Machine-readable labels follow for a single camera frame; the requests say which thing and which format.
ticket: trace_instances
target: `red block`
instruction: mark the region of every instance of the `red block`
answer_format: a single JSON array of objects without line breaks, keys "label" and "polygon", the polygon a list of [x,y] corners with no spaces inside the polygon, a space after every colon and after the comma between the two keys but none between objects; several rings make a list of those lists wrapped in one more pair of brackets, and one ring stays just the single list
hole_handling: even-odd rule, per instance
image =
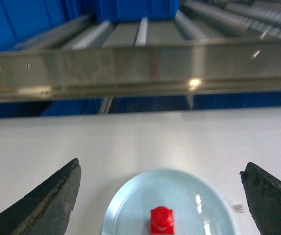
[{"label": "red block", "polygon": [[150,233],[152,235],[174,235],[173,210],[163,206],[151,210]]}]

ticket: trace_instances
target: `metal shelf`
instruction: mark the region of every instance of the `metal shelf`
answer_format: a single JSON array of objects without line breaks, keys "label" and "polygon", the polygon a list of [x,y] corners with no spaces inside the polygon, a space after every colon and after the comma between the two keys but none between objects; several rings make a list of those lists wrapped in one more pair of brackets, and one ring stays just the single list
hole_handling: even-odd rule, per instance
[{"label": "metal shelf", "polygon": [[[208,10],[202,7],[205,16]],[[182,14],[175,22],[144,20],[141,30],[140,23],[93,22],[87,29],[82,19],[86,30],[62,49],[46,49],[61,40],[55,33],[54,39],[45,37],[50,43],[29,40],[21,44],[29,50],[2,52],[0,102],[281,91],[281,40],[261,37],[258,30],[253,36],[249,21],[235,15],[224,18],[226,26],[233,30],[242,24],[236,33],[250,34],[219,38],[215,27],[203,32],[201,19],[189,16]],[[134,47],[138,38],[142,43]],[[185,41],[190,38],[210,39]]]}]

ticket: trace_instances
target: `blue container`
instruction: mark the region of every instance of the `blue container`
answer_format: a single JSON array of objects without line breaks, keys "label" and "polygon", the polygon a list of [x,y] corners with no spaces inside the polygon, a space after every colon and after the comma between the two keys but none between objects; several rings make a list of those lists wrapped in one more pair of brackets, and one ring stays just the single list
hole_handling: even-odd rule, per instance
[{"label": "blue container", "polygon": [[94,0],[99,22],[140,21],[173,19],[180,6],[180,0]]}]

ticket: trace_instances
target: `stainless steel rail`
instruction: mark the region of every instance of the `stainless steel rail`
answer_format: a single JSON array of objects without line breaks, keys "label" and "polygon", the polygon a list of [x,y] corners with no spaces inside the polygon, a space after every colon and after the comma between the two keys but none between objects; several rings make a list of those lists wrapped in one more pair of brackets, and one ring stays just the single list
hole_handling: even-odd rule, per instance
[{"label": "stainless steel rail", "polygon": [[281,41],[0,54],[0,101],[281,91]]}]

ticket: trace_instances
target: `white tabletop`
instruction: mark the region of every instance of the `white tabletop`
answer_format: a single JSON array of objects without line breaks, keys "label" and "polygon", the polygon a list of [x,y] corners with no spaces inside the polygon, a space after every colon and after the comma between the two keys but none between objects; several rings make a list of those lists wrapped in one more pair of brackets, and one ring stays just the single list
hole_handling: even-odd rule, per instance
[{"label": "white tabletop", "polygon": [[133,176],[175,168],[229,204],[239,235],[259,235],[239,172],[254,162],[281,180],[281,108],[0,120],[0,212],[78,158],[82,178],[68,235],[98,235]]}]

